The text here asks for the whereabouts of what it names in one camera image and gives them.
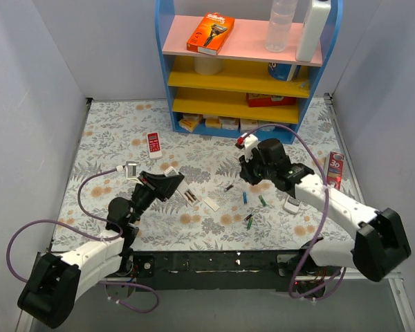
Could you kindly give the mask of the white remote control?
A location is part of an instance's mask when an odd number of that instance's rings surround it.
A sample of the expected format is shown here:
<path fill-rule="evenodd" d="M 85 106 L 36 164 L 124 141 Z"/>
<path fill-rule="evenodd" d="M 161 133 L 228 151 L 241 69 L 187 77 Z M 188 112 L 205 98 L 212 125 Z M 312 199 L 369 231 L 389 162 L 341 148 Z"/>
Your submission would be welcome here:
<path fill-rule="evenodd" d="M 179 172 L 175 170 L 174 167 L 170 166 L 164 171 L 166 176 L 177 176 L 180 175 Z M 195 193 L 191 190 L 189 184 L 185 179 L 181 181 L 176 191 L 186 200 L 190 206 L 195 206 L 199 203 L 199 199 L 196 197 Z"/>

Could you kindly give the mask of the white battery cover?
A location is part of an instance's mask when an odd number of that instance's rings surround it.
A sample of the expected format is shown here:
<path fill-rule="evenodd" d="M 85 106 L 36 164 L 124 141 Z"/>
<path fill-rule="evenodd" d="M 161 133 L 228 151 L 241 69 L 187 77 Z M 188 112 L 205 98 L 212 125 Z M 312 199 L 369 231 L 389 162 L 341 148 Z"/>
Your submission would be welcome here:
<path fill-rule="evenodd" d="M 206 197 L 203 199 L 203 201 L 205 202 L 205 204 L 212 209 L 214 212 L 219 210 L 219 206 L 209 197 Z"/>

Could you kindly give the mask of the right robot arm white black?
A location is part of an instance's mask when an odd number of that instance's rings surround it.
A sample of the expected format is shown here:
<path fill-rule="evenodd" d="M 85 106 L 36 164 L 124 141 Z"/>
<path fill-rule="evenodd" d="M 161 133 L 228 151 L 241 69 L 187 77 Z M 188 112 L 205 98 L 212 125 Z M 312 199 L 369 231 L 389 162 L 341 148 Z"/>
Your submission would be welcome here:
<path fill-rule="evenodd" d="M 240 177 L 245 182 L 272 182 L 291 198 L 322 211 L 324 218 L 338 224 L 351 237 L 348 241 L 323 237 L 309 241 L 296 258 L 287 262 L 288 268 L 307 275 L 328 266 L 352 268 L 379 282 L 411 255 L 403 223 L 394 210 L 379 211 L 325 185 L 310 167 L 292 163 L 276 138 L 259 141 L 249 135 L 240 137 L 236 146 L 243 150 L 239 163 Z"/>

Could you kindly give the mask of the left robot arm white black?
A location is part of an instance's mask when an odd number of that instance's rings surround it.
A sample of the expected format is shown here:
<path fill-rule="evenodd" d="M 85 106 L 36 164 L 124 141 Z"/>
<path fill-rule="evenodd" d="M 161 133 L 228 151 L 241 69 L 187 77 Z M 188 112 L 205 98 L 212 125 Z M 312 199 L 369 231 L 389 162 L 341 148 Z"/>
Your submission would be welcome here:
<path fill-rule="evenodd" d="M 108 206 L 105 229 L 84 245 L 60 255 L 42 255 L 17 306 L 54 329 L 70 315 L 77 299 L 106 276 L 127 276 L 133 269 L 131 245 L 137 230 L 133 224 L 156 200 L 172 197 L 184 175 L 141 172 L 130 199 L 114 198 Z"/>

